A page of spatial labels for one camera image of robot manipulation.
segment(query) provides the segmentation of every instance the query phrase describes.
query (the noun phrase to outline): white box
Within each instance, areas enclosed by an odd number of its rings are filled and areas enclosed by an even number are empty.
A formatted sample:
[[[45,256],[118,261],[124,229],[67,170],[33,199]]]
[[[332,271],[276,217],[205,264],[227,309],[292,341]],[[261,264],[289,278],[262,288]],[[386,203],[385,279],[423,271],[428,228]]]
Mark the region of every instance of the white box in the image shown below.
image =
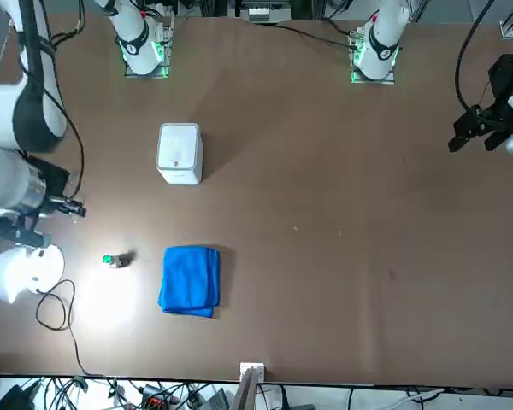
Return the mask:
[[[156,167],[170,184],[199,184],[203,141],[198,124],[162,124]]]

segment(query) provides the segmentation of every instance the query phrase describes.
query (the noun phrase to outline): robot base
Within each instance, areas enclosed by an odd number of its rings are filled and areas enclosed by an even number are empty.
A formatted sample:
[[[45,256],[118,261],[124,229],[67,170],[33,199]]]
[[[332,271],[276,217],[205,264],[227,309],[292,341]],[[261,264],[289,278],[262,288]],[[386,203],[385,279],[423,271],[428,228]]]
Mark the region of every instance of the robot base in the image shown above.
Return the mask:
[[[169,67],[171,65],[171,47],[173,46],[173,29],[174,29],[174,15],[171,16],[169,23],[160,23],[163,27],[163,36],[161,42],[155,43],[156,54],[159,56],[160,63],[152,70],[151,73],[146,75],[139,75],[126,64],[126,72],[124,73],[127,79],[166,79],[169,76]]]
[[[350,82],[352,84],[362,84],[362,83],[375,83],[375,84],[395,84],[395,75],[394,75],[394,68],[395,68],[395,62],[397,60],[399,50],[398,47],[395,50],[395,54],[393,55],[393,64],[392,68],[390,69],[389,74],[383,78],[383,79],[369,79],[366,77],[361,70],[356,66],[356,61],[359,59],[359,56],[361,55],[361,51],[363,47],[365,46],[364,37],[363,37],[363,31],[362,27],[357,29],[356,32],[352,33],[352,35],[348,36],[348,42],[350,45],[355,45],[357,47],[357,50],[350,50]]]
[[[34,250],[28,261],[32,280],[28,281],[27,289],[32,293],[49,292],[61,280],[65,259],[57,246]]]

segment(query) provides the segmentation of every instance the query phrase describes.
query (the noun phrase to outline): blue cloth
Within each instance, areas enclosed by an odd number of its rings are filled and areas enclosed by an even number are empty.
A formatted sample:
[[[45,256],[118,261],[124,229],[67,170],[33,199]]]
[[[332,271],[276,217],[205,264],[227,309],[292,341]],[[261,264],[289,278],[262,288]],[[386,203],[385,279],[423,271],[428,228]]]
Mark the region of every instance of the blue cloth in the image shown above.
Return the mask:
[[[175,246],[163,255],[157,303],[164,313],[213,317],[221,299],[220,254],[204,246]]]

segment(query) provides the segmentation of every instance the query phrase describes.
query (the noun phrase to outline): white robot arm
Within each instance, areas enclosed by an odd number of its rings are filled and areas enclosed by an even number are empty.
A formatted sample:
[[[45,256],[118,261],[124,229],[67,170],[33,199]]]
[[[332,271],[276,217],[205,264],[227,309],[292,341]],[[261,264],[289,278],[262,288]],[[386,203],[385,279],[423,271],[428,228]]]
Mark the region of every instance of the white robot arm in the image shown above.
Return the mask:
[[[110,18],[127,65],[137,75],[151,73],[162,61],[157,52],[163,41],[163,24],[143,17],[136,0],[95,0]]]
[[[365,77],[381,80],[390,73],[409,17],[406,0],[382,0],[375,15],[359,29],[363,47],[354,63]]]
[[[0,85],[0,236],[44,247],[49,238],[34,231],[39,215],[86,211],[62,194],[67,171],[26,154],[53,151],[67,129],[43,0],[0,0],[0,8],[13,21],[23,71],[18,83]]]

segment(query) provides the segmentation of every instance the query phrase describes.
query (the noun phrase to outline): table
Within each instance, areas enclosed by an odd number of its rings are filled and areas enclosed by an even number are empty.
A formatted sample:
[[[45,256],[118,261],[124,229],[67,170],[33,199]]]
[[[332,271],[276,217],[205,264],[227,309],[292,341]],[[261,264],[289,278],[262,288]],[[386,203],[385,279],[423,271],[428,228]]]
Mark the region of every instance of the table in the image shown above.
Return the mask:
[[[54,31],[74,20],[54,16]],[[289,24],[342,40],[326,23]],[[170,79],[133,80],[111,25],[90,17],[57,55],[85,144],[87,217],[40,225],[77,284],[85,368],[236,380],[240,361],[259,361],[268,381],[513,388],[513,156],[476,140],[447,150],[468,29],[410,25],[397,84],[352,85],[341,48],[190,18]],[[478,30],[463,62],[469,102],[509,50],[497,27]],[[6,53],[0,76],[16,75]],[[163,122],[199,124],[202,184],[167,185],[156,170]],[[78,169],[72,135],[51,160]],[[222,252],[214,319],[157,306],[163,250],[184,243]],[[129,249],[129,268],[103,266]],[[78,373],[69,334],[34,320],[37,300],[0,302],[0,372]]]

